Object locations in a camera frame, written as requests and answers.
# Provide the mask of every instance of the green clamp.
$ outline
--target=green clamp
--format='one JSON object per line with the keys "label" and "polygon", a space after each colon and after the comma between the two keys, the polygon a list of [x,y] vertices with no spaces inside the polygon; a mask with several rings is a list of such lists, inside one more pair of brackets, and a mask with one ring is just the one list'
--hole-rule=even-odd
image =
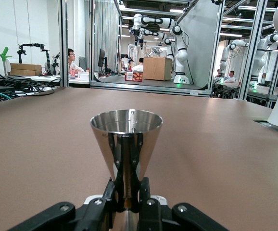
{"label": "green clamp", "polygon": [[6,58],[9,58],[11,56],[6,56],[6,53],[9,51],[9,48],[8,47],[5,47],[2,54],[0,54],[0,57],[2,58],[2,61],[5,62],[6,61]]}

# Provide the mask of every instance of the man in white shirt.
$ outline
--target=man in white shirt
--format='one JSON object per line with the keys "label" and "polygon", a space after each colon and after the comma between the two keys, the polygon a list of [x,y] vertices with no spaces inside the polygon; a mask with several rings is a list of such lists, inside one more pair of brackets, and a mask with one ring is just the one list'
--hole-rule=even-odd
{"label": "man in white shirt", "polygon": [[140,71],[143,72],[143,58],[139,58],[139,65],[134,66],[132,71]]}
{"label": "man in white shirt", "polygon": [[76,56],[74,54],[74,50],[72,49],[68,49],[68,73],[71,72],[71,68],[74,68],[75,69],[75,73],[78,74],[78,71],[84,71],[84,69],[82,69],[81,67],[77,66],[75,64],[75,59],[76,59]]}
{"label": "man in white shirt", "polygon": [[234,71],[230,71],[229,77],[224,81],[224,83],[235,83],[236,79],[233,76],[234,76]]}

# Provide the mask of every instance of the cardboard box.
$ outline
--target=cardboard box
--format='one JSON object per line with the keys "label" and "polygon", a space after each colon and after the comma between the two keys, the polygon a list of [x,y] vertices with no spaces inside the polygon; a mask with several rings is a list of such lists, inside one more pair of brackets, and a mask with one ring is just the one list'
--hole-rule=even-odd
{"label": "cardboard box", "polygon": [[143,72],[141,71],[127,71],[125,72],[125,81],[142,82]]}
{"label": "cardboard box", "polygon": [[42,71],[12,69],[10,72],[10,75],[17,75],[17,76],[38,76],[39,74],[42,74]]}
{"label": "cardboard box", "polygon": [[145,57],[143,79],[170,80],[172,59],[161,57]]}
{"label": "cardboard box", "polygon": [[41,71],[42,65],[34,64],[11,64],[11,70],[31,70],[31,71]]}

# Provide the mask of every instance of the metal jigger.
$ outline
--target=metal jigger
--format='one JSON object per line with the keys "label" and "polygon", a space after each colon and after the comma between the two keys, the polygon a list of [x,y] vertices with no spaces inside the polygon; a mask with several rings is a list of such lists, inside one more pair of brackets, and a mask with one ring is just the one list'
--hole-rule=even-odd
{"label": "metal jigger", "polygon": [[[152,112],[131,109],[102,113],[90,122],[115,184],[118,213],[114,230],[135,231],[138,191],[163,119]],[[122,224],[115,229],[116,220]]]}

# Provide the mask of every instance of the conical cup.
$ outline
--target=conical cup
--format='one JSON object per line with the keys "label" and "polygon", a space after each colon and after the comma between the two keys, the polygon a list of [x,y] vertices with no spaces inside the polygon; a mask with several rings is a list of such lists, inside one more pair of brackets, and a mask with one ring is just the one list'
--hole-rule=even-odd
{"label": "conical cup", "polygon": [[163,119],[131,109],[96,115],[90,123],[118,193],[118,212],[137,212],[138,191]]}

